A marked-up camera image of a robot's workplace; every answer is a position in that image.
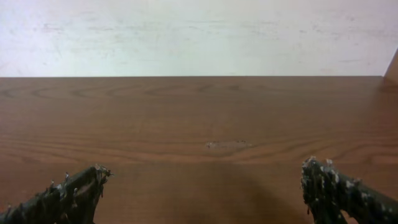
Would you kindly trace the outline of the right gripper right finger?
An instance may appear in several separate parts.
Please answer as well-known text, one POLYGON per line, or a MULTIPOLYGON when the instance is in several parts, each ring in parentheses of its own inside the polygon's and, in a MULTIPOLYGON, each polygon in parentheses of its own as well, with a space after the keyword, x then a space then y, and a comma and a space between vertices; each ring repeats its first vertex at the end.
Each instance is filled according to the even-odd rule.
POLYGON ((302 163, 303 200, 314 223, 347 223, 342 212, 361 224, 396 224, 397 201, 310 157, 302 163))

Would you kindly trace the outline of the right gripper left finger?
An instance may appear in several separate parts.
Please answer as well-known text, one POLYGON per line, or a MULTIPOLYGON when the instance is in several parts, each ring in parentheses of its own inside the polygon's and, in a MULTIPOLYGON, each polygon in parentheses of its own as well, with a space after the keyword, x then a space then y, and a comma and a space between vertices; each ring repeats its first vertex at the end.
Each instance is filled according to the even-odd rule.
POLYGON ((3 224, 94 224, 96 207, 103 197, 104 184, 113 173, 101 165, 89 168, 46 188, 16 207, 1 213, 3 224))

